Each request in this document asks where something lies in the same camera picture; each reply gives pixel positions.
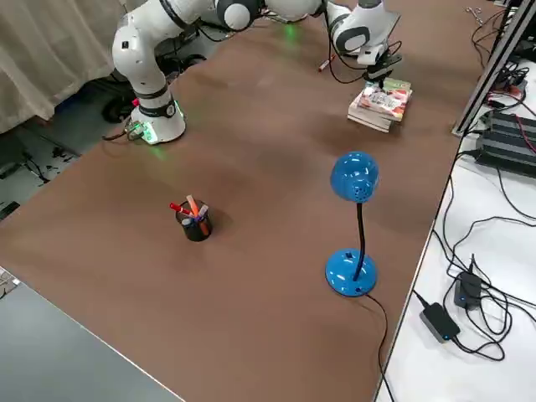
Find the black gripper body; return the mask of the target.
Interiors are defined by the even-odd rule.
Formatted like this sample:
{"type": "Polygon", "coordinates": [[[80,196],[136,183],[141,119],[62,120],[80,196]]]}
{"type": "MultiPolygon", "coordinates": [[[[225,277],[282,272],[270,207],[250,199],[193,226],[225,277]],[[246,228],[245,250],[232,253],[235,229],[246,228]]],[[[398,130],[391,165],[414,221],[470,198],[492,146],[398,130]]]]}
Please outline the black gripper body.
{"type": "Polygon", "coordinates": [[[380,60],[375,65],[370,65],[366,69],[366,79],[367,80],[383,80],[385,77],[389,76],[392,72],[390,67],[390,59],[388,56],[386,59],[380,60]]]}

